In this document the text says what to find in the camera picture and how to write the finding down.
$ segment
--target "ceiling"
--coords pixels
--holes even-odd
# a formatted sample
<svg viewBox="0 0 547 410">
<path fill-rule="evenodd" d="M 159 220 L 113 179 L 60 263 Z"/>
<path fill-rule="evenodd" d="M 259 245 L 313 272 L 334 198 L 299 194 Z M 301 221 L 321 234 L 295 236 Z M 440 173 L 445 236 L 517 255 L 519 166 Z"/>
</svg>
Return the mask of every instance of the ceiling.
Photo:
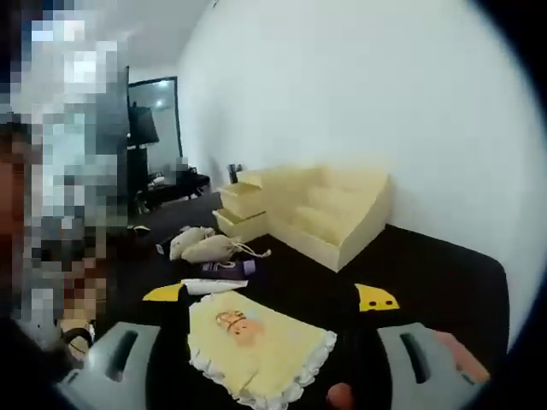
<svg viewBox="0 0 547 410">
<path fill-rule="evenodd" d="M 127 64 L 150 67 L 180 58 L 209 0 L 104 1 L 98 10 L 104 35 L 126 33 Z"/>
</svg>

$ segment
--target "finger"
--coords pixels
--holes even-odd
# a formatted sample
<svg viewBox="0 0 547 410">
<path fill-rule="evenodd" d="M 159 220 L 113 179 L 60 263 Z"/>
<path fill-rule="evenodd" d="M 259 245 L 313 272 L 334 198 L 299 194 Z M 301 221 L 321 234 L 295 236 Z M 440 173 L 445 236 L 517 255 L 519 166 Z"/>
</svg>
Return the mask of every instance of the finger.
<svg viewBox="0 0 547 410">
<path fill-rule="evenodd" d="M 334 384 L 326 394 L 327 401 L 338 410 L 354 410 L 351 387 L 346 383 Z"/>
</svg>

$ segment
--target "baby blanket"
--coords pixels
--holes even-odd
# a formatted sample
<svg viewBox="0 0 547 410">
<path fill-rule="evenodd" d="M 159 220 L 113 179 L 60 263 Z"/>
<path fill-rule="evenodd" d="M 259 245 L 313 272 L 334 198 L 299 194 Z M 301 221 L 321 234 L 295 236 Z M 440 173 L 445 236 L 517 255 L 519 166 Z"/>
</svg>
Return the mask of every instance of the baby blanket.
<svg viewBox="0 0 547 410">
<path fill-rule="evenodd" d="M 332 351 L 336 334 L 229 291 L 190 307 L 191 363 L 255 410 L 284 410 Z"/>
</svg>

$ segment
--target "white wall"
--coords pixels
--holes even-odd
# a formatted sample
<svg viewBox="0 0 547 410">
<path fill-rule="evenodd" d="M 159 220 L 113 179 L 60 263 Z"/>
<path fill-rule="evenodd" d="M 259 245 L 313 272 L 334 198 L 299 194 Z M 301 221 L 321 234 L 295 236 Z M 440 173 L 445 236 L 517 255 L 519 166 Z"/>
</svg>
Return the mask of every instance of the white wall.
<svg viewBox="0 0 547 410">
<path fill-rule="evenodd" d="M 393 225 L 503 263 L 517 334 L 547 249 L 545 133 L 471 2 L 220 1 L 178 75 L 183 151 L 214 185 L 230 162 L 381 161 Z"/>
</svg>

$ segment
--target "mirror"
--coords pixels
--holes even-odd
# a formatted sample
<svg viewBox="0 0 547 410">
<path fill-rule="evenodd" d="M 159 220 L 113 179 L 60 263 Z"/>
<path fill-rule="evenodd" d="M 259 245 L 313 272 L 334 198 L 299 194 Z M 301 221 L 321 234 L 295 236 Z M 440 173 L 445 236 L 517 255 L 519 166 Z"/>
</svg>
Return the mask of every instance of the mirror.
<svg viewBox="0 0 547 410">
<path fill-rule="evenodd" d="M 130 84 L 129 112 L 128 145 L 146 145 L 149 173 L 160 172 L 182 156 L 176 77 Z"/>
</svg>

